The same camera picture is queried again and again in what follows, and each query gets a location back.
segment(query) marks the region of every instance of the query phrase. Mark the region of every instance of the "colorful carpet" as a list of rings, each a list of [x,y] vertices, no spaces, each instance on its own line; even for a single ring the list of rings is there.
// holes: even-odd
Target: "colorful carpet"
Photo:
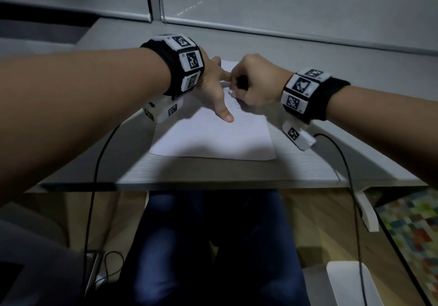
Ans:
[[[376,211],[430,304],[438,306],[438,191],[415,192]]]

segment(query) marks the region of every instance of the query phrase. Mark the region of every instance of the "leg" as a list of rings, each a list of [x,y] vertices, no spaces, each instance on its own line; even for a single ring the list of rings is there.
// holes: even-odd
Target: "leg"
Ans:
[[[203,207],[201,192],[151,192],[120,274],[124,304],[205,301],[211,254]]]
[[[310,306],[292,231],[277,190],[221,191],[207,197],[216,300]]]

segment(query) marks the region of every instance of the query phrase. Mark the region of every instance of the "black cable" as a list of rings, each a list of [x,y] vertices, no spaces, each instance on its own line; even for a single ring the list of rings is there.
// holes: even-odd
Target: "black cable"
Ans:
[[[112,137],[114,136],[114,134],[116,133],[116,131],[118,130],[119,127],[120,127],[120,125],[117,126],[114,130],[112,130],[112,132],[109,135],[106,143],[103,145],[103,148],[100,151],[99,157],[98,157],[97,162],[96,162],[96,168],[94,169],[94,178],[93,178],[93,187],[92,187],[93,188],[93,192],[91,193],[91,201],[90,201],[90,209],[89,209],[89,212],[88,212],[87,229],[86,229],[86,232],[85,232],[84,267],[83,267],[83,272],[82,272],[82,287],[84,288],[84,294],[85,294],[85,291],[87,289],[85,281],[87,279],[88,239],[89,239],[89,235],[90,235],[91,215],[93,213],[94,196],[95,196],[95,193],[96,193],[97,172],[99,171],[99,164],[100,164],[100,160],[102,159],[103,153],[105,152],[105,149],[107,148],[109,142],[111,141]]]
[[[367,303],[367,296],[365,295],[365,285],[364,285],[364,274],[362,272],[362,252],[360,251],[360,235],[359,235],[359,222],[357,219],[357,209],[359,208],[359,204],[356,201],[356,198],[354,197],[354,191],[353,191],[353,181],[350,174],[350,169],[347,164],[347,160],[345,159],[344,154],[342,153],[342,150],[339,148],[336,142],[332,140],[329,136],[322,134],[322,133],[316,133],[314,137],[322,136],[330,140],[331,143],[336,147],[339,154],[341,154],[342,160],[344,161],[345,168],[347,169],[347,176],[348,176],[348,183],[349,183],[349,193],[351,197],[353,198],[353,210],[354,210],[354,225],[356,227],[356,242],[357,242],[357,257],[359,260],[359,275],[360,275],[360,285],[362,287],[362,296],[364,298],[364,304],[365,306],[368,306]]]
[[[120,255],[120,257],[122,258],[122,265],[121,265],[121,267],[120,267],[119,270],[113,272],[112,274],[109,274],[109,273],[108,273],[108,265],[107,265],[107,257],[108,257],[109,254],[113,254],[113,253],[114,253],[114,254],[118,254],[118,255]],[[102,283],[102,284],[108,283],[108,281],[105,282],[105,280],[108,280],[109,277],[114,276],[115,274],[121,272],[121,270],[122,270],[122,268],[123,268],[123,265],[125,264],[125,257],[123,256],[122,253],[120,253],[120,252],[118,252],[118,251],[111,251],[111,252],[108,252],[107,254],[105,254],[105,257],[103,258],[103,263],[104,263],[104,265],[105,265],[105,273],[106,273],[107,275],[106,275],[105,277],[102,277],[101,279],[98,279],[96,282],[94,282],[94,283],[93,283],[94,285],[96,285],[97,283],[99,283],[99,282],[102,281],[102,280],[103,280],[103,283]]]

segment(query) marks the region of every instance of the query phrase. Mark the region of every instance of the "person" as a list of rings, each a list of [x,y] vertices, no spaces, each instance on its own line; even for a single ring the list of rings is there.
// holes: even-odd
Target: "person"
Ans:
[[[221,80],[249,105],[279,102],[292,71],[248,54],[231,73],[201,49],[198,82],[224,122]],[[248,90],[237,78],[248,77]],[[166,63],[146,48],[77,51],[0,62],[3,202],[47,177],[166,92]],[[432,186],[438,103],[345,86],[329,121]],[[209,241],[219,247],[214,266]],[[151,192],[118,282],[124,304],[245,302],[309,305],[292,233],[276,190]]]

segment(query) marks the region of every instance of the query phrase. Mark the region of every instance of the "desk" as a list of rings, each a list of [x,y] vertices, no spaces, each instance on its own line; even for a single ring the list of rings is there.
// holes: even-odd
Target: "desk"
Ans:
[[[438,57],[276,38],[159,22],[99,19],[77,50],[139,47],[151,36],[180,33],[192,37],[212,57],[238,61],[258,52],[291,70],[306,66],[330,71],[357,86],[438,101]],[[98,190],[317,188],[346,187],[342,160],[325,139],[300,151],[280,131],[287,114],[279,105],[265,112],[277,159],[235,161],[175,158],[149,153],[155,125],[139,111],[122,124],[99,168]],[[417,177],[330,122],[315,121],[311,134],[333,138],[350,165],[356,189],[424,185]],[[94,167],[106,137],[40,183],[41,190],[90,191]]]

